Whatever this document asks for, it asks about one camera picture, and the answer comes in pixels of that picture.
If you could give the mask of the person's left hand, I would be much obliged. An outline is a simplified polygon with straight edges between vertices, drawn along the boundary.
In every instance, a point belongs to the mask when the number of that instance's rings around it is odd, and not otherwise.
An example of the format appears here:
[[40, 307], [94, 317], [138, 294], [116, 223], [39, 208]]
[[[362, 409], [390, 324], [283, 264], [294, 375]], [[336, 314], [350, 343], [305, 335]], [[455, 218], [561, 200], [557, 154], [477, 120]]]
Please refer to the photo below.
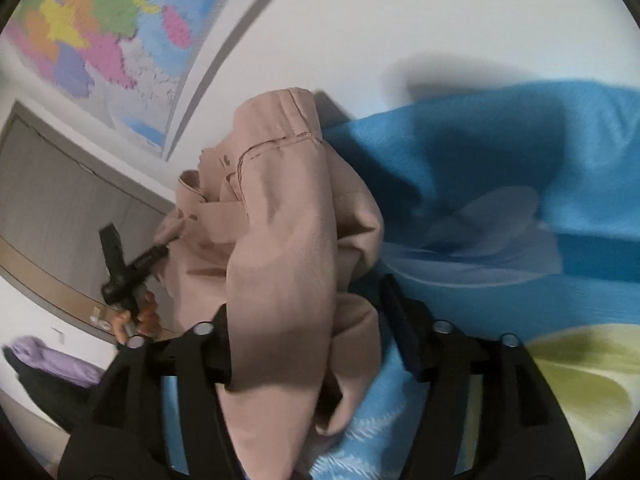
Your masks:
[[140, 334], [152, 339], [157, 338], [162, 333], [160, 316], [157, 313], [157, 302], [152, 292], [146, 292], [142, 306], [139, 308], [138, 316], [135, 320], [131, 318], [131, 312], [122, 310], [117, 312], [112, 319], [112, 329], [118, 344], [124, 346], [129, 339], [128, 327], [134, 328], [135, 334]]

